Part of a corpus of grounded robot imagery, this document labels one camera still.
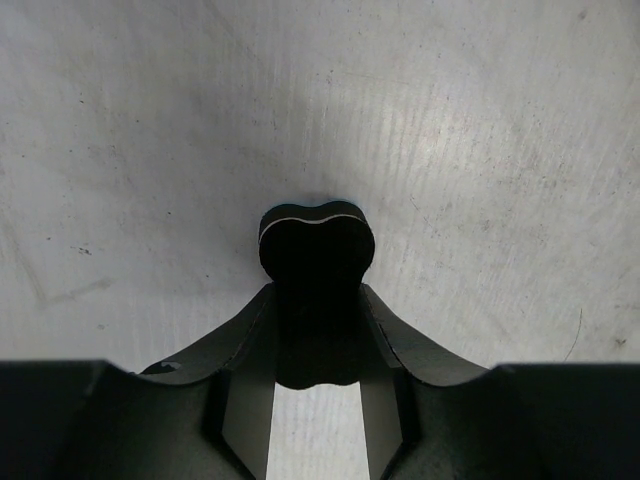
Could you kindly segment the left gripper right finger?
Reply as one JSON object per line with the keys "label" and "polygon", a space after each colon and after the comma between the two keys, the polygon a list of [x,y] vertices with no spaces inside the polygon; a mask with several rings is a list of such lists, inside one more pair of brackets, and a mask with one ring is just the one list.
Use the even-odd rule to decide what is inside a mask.
{"label": "left gripper right finger", "polygon": [[635,479],[639,367],[483,368],[359,291],[360,381],[374,479]]}

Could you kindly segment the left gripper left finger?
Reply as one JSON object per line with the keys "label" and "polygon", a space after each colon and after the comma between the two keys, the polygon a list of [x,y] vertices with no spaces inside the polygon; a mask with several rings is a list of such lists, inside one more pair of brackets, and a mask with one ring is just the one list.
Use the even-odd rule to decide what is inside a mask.
{"label": "left gripper left finger", "polygon": [[141,373],[104,360],[1,365],[5,479],[262,479],[275,290]]}

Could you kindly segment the black whiteboard eraser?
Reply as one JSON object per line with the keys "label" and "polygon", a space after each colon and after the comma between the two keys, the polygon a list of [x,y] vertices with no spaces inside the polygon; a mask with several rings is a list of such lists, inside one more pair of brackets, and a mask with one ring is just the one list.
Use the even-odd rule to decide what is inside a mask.
{"label": "black whiteboard eraser", "polygon": [[375,253],[362,210],[341,200],[264,214],[259,259],[275,288],[277,382],[292,390],[351,385],[362,363],[359,290]]}

